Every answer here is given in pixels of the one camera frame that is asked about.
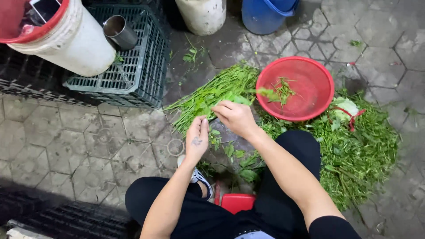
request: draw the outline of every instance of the smartphone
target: smartphone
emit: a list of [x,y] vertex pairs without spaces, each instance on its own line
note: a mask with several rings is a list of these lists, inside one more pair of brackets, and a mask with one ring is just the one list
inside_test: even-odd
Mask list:
[[44,23],[47,23],[60,7],[60,3],[57,0],[31,0],[29,4],[41,17]]

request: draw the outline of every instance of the red stool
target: red stool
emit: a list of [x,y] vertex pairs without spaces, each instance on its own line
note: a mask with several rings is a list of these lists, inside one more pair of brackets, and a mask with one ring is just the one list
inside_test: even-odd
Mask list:
[[232,214],[252,209],[255,197],[256,196],[253,194],[227,193],[223,194],[220,205],[220,185],[218,182],[215,185],[214,203],[228,210]]

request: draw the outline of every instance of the sneaker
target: sneaker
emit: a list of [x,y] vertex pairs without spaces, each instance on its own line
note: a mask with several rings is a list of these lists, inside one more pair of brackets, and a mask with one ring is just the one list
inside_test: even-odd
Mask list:
[[[177,159],[177,167],[180,167],[181,162],[183,162],[184,158],[186,157],[186,155],[180,155],[180,157],[178,157]],[[192,173],[192,178],[190,179],[191,183],[196,183],[198,181],[201,181],[206,187],[207,187],[207,197],[205,198],[206,200],[210,200],[213,192],[213,189],[211,187],[211,185],[208,183],[208,181],[205,179],[205,177],[202,175],[202,173],[195,167],[195,169],[193,170]]]

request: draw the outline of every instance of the tattoo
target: tattoo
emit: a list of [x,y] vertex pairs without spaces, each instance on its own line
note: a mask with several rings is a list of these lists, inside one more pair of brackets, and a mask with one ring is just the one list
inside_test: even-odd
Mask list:
[[200,139],[199,139],[199,137],[198,137],[198,136],[196,136],[196,137],[192,140],[191,145],[198,146],[198,145],[200,145],[201,143],[202,143],[202,140],[200,140]]

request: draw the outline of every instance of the red bucket rim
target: red bucket rim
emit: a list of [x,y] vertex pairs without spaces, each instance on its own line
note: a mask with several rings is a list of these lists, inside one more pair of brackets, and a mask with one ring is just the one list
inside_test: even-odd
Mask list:
[[[273,67],[274,65],[277,65],[280,62],[287,61],[287,60],[302,60],[302,61],[305,61],[305,62],[308,62],[308,63],[311,63],[311,64],[317,66],[321,71],[323,71],[323,73],[325,73],[326,78],[328,79],[329,84],[330,84],[331,92],[335,91],[335,85],[334,85],[334,81],[332,79],[332,75],[328,71],[328,69],[325,68],[324,65],[320,64],[319,62],[317,62],[313,59],[307,58],[307,57],[295,57],[295,56],[294,57],[282,57],[282,58],[279,58],[279,59],[273,61],[272,63],[268,64],[264,68],[264,70],[261,71],[260,75],[258,76],[257,84],[255,85],[255,89],[258,90],[261,87],[260,79],[262,77],[264,77],[265,72],[267,72],[267,70],[269,68]],[[257,99],[260,99],[260,95],[258,93],[256,94],[256,96],[257,96]],[[265,111],[267,111],[270,115],[272,115],[272,116],[274,116],[278,119],[286,120],[286,121],[305,121],[305,120],[310,120],[310,119],[320,115],[321,113],[323,113],[328,108],[328,106],[331,104],[333,98],[334,98],[334,94],[329,94],[329,97],[326,101],[326,104],[324,104],[322,107],[318,108],[317,110],[313,111],[312,113],[305,115],[305,116],[302,116],[302,117],[289,117],[289,116],[284,116],[284,115],[278,114],[278,113],[272,111],[270,109],[270,107],[268,107],[265,102],[263,102],[261,100],[258,100],[258,102],[260,103],[261,107],[263,107],[263,109]]]
[[23,37],[15,37],[10,39],[2,39],[0,38],[0,43],[10,44],[10,43],[28,43],[38,38],[46,35],[51,29],[53,29],[58,22],[62,19],[62,16],[65,14],[66,9],[68,9],[69,0],[63,0],[59,10],[55,13],[55,15],[43,26],[35,29],[32,33],[23,36]]

